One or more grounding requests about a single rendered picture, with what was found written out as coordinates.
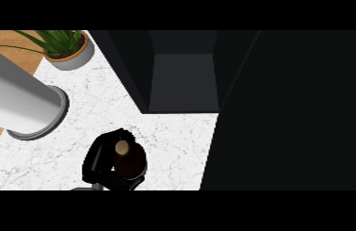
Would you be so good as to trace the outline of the green plant in grey pot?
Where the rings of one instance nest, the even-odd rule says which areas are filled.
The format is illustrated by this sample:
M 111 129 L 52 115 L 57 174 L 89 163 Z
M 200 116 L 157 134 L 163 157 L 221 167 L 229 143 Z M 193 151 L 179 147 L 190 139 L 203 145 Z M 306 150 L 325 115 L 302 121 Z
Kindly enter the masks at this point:
M 8 44 L 0 44 L 0 47 L 15 47 L 42 54 L 51 64 L 63 71 L 80 69 L 94 58 L 95 45 L 82 30 L 37 30 L 39 38 L 24 30 L 15 30 L 15 33 L 36 44 L 39 50 Z

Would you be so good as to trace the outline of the dark wine bottle with cork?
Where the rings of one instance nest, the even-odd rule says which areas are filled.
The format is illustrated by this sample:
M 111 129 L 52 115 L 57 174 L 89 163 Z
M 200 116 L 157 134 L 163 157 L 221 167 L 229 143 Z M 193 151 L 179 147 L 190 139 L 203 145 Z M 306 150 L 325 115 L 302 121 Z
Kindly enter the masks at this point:
M 145 149 L 139 143 L 120 140 L 116 144 L 114 170 L 125 179 L 135 179 L 145 174 L 148 160 Z

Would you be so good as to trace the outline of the white cylindrical canister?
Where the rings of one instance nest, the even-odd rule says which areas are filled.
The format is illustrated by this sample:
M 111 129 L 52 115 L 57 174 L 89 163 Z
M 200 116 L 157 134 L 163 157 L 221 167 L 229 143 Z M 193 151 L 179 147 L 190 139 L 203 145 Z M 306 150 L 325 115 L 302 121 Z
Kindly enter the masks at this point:
M 60 126 L 70 99 L 0 55 L 0 127 L 18 140 L 37 140 Z

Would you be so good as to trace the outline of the dark grey cabinet door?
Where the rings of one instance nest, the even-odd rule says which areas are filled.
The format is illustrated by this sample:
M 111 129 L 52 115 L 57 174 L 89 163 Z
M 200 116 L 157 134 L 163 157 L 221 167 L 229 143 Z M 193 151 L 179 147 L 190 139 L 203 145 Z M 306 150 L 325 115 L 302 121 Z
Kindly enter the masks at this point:
M 201 188 L 356 190 L 356 30 L 260 32 Z

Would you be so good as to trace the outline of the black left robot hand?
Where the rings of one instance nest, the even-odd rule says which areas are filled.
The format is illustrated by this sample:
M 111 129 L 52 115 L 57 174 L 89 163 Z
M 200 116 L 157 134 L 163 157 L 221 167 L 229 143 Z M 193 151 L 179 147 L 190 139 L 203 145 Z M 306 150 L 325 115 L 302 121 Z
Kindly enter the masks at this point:
M 136 142 L 132 132 L 125 128 L 102 134 L 91 145 L 83 161 L 83 181 L 94 190 L 135 190 L 145 181 L 145 174 L 129 180 L 114 170 L 116 144 L 120 140 Z

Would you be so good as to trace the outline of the dark grey open cabinet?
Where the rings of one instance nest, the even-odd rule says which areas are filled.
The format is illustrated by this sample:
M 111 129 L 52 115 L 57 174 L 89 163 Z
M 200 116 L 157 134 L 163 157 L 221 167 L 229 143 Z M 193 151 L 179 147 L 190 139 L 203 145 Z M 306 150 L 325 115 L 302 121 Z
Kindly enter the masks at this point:
M 94 30 L 91 35 L 142 113 L 222 110 L 256 30 Z

